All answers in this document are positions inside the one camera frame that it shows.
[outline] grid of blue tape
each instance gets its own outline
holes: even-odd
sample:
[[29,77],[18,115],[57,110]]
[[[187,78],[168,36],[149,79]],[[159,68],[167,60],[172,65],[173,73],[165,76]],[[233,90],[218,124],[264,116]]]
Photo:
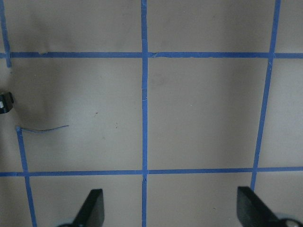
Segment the grid of blue tape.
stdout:
[[[0,177],[18,176],[25,178],[28,204],[33,227],[37,226],[34,201],[30,186],[32,176],[79,176],[79,175],[142,175],[142,227],[146,227],[147,182],[148,175],[156,174],[215,174],[215,173],[252,173],[251,188],[255,188],[258,172],[283,172],[303,171],[303,166],[297,167],[258,167],[266,108],[270,87],[271,71],[274,59],[303,59],[303,53],[275,53],[276,36],[279,21],[281,0],[276,0],[272,35],[269,52],[148,52],[147,42],[147,0],[141,0],[141,31],[142,52],[10,52],[8,32],[6,27],[5,9],[3,0],[0,0],[0,19],[5,53],[0,53],[0,58],[6,59],[7,66],[11,67],[11,58],[141,58],[142,59],[142,116],[143,116],[143,159],[142,170],[108,170],[108,171],[54,171],[54,172],[29,172],[24,148],[22,128],[17,127],[17,137],[22,162],[22,172],[0,172]],[[159,169],[149,170],[147,161],[148,144],[148,58],[266,58],[268,59],[265,87],[260,113],[258,136],[254,163],[252,168],[215,168],[215,169]]]

